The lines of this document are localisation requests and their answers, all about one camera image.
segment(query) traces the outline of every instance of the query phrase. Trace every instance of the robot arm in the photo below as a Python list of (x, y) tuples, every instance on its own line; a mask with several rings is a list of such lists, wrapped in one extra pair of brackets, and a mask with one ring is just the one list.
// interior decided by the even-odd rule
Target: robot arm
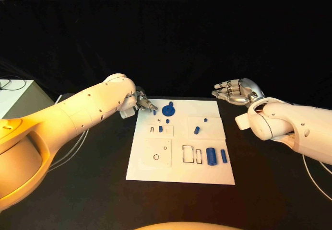
[(296, 152), (332, 164), (332, 111), (292, 105), (266, 98), (260, 87), (247, 78), (216, 85), (213, 95), (249, 112), (236, 118), (242, 130), (252, 128), (262, 140), (285, 143)]
[(64, 144), (116, 111), (158, 110), (123, 74), (35, 114), (0, 120), (0, 211), (35, 190)]

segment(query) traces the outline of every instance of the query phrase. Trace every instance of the white cable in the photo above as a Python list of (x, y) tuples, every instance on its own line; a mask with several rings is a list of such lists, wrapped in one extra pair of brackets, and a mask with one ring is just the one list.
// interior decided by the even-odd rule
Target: white cable
[(71, 152), (73, 152), (74, 149), (77, 148), (79, 143), (80, 143), (80, 141), (81, 141), (81, 139), (83, 139), (86, 133), (87, 133), (87, 131), (83, 132), (83, 135), (81, 135), (81, 137), (80, 137), (80, 139), (79, 139), (79, 142), (77, 142), (77, 144), (74, 145), (74, 147), (71, 148), (71, 150), (70, 150), (70, 152), (67, 153), (67, 155), (51, 165), (51, 167), (53, 167), (55, 164), (58, 164), (58, 163), (68, 157), (68, 155), (71, 154)]
[[(302, 155), (302, 157), (304, 157), (304, 163), (305, 163), (305, 166), (307, 166), (307, 159), (305, 159), (305, 155)], [(307, 172), (308, 172), (308, 174), (309, 174), (309, 176), (311, 176), (311, 179), (312, 179), (312, 181), (314, 181), (314, 184), (317, 185), (317, 187), (318, 187), (318, 189), (321, 190), (321, 192), (322, 192), (322, 194), (325, 195), (325, 197), (332, 201), (332, 198), (330, 197), (330, 195), (324, 192), (324, 190), (321, 189), (321, 187), (318, 186), (318, 184), (317, 184), (317, 182), (315, 182), (315, 180), (314, 180), (314, 177), (312, 177), (312, 175), (311, 175), (311, 172), (309, 172), (309, 169), (308, 169), (308, 166), (307, 166)]]
[(328, 172), (332, 174), (332, 172), (331, 172), (330, 168), (325, 166), (325, 164), (322, 162), (320, 162), (320, 163), (324, 166), (324, 168), (328, 170)]
[(57, 165), (53, 169), (50, 168), (48, 173), (50, 173), (54, 169), (57, 169), (58, 167), (61, 167), (61, 166), (71, 160), (71, 158), (76, 156), (76, 154), (77, 154), (77, 152), (79, 152), (79, 150), (80, 150), (80, 148), (81, 148), (81, 146), (83, 146), (83, 144), (84, 144), (84, 141), (86, 141), (87, 136), (89, 136), (89, 130), (87, 130), (87, 133), (86, 133), (86, 136), (84, 136), (84, 140), (83, 140), (83, 142), (81, 142), (81, 145), (79, 146), (77, 151), (74, 152), (74, 154), (71, 155), (71, 157), (66, 160), (66, 162), (63, 162), (60, 165)]

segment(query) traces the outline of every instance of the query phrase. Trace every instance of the black backdrop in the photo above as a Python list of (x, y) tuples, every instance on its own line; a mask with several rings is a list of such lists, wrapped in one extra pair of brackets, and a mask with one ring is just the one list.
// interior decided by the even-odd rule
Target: black backdrop
[(221, 2), (0, 0), (0, 74), (54, 97), (116, 72), (154, 96), (210, 97), (247, 77), (268, 96), (332, 107), (330, 7)]

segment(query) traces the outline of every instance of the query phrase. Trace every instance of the blue cylinder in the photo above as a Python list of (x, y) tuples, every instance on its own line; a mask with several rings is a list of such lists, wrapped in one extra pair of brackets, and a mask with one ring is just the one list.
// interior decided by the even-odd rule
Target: blue cylinder
[(221, 150), (221, 158), (223, 158), (223, 163), (227, 163), (227, 153), (226, 150)]
[(195, 131), (194, 131), (195, 134), (200, 133), (200, 127), (195, 128)]
[(217, 165), (217, 153), (216, 148), (207, 149), (207, 158), (208, 158), (208, 165)]

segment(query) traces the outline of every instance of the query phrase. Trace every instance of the black table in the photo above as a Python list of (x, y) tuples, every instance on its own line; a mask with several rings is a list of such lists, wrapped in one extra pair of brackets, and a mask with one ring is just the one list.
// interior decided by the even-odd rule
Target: black table
[[(302, 155), (282, 143), (262, 141), (250, 129), (240, 131), (234, 118), (246, 113), (245, 106), (221, 100), (219, 106), (236, 186), (128, 181), (138, 114), (122, 119), (116, 113), (90, 129), (77, 156), (2, 212), (0, 229), (128, 230), (172, 221), (243, 229), (330, 229), (332, 202), (311, 181)], [(315, 160), (308, 163), (320, 167)], [(332, 179), (330, 174), (322, 178)]]

